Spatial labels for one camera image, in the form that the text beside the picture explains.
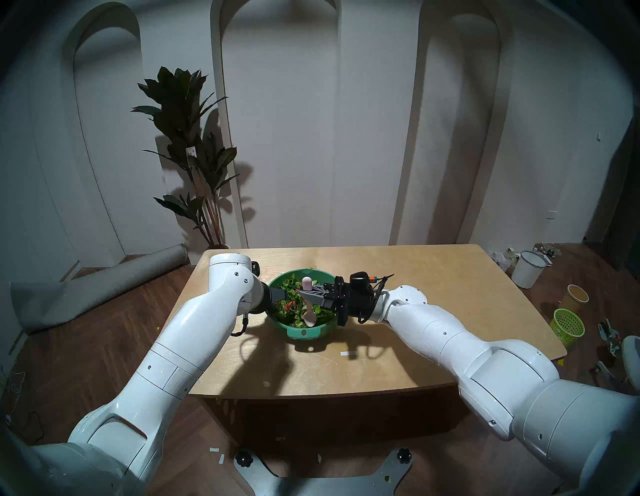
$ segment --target yellow cup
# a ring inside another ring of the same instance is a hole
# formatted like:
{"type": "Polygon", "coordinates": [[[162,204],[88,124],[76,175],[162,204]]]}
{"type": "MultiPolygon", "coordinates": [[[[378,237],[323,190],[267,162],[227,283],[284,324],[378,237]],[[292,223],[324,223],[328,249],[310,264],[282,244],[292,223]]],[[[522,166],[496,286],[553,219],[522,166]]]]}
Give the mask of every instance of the yellow cup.
{"type": "Polygon", "coordinates": [[[589,295],[580,286],[570,284],[566,287],[564,292],[564,298],[560,302],[559,308],[566,308],[576,315],[580,314],[580,311],[584,308],[584,305],[589,302],[589,295]]]}

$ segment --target spoon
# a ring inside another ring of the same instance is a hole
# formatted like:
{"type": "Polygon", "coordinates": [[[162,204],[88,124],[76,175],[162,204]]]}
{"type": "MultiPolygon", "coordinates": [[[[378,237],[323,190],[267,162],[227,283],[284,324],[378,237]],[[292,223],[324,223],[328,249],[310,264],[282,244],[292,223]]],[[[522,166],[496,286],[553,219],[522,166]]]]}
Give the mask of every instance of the spoon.
{"type": "MultiPolygon", "coordinates": [[[[313,284],[314,283],[310,277],[303,277],[302,291],[311,291],[313,289],[313,284]]],[[[314,312],[311,302],[306,298],[304,298],[304,300],[305,300],[305,304],[307,305],[307,311],[302,316],[302,320],[304,320],[305,324],[307,324],[309,327],[313,327],[314,325],[316,325],[317,316],[316,316],[316,313],[314,312]]]]}

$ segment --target green mesh basket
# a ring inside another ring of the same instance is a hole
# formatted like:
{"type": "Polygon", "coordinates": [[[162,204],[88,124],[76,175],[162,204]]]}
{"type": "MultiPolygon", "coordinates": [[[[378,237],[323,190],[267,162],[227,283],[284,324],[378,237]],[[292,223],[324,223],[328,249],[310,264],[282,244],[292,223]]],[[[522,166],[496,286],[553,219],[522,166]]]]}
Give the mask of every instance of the green mesh basket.
{"type": "Polygon", "coordinates": [[[566,308],[559,308],[554,312],[551,329],[565,348],[584,335],[584,324],[576,314],[566,308]]]}

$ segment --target rolled mat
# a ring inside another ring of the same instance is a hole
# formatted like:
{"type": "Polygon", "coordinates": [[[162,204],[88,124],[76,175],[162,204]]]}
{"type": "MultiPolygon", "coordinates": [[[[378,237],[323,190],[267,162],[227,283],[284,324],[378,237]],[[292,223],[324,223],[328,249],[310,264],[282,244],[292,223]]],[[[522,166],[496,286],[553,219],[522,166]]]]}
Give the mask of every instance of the rolled mat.
{"type": "Polygon", "coordinates": [[[183,244],[67,282],[10,283],[11,300],[27,334],[48,329],[158,277],[188,261],[183,244]]]}

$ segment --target metal plate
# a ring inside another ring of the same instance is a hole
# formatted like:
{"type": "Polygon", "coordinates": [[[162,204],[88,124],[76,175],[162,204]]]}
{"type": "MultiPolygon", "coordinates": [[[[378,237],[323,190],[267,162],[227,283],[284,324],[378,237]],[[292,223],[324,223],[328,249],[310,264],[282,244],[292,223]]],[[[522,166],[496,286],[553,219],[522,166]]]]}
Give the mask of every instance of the metal plate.
{"type": "Polygon", "coordinates": [[[251,486],[255,496],[391,496],[396,486],[413,465],[413,456],[405,463],[398,459],[399,450],[392,451],[380,468],[370,476],[320,477],[314,479],[293,479],[273,475],[255,453],[243,449],[253,461],[249,467],[241,467],[238,455],[234,465],[238,473],[251,486]]]}

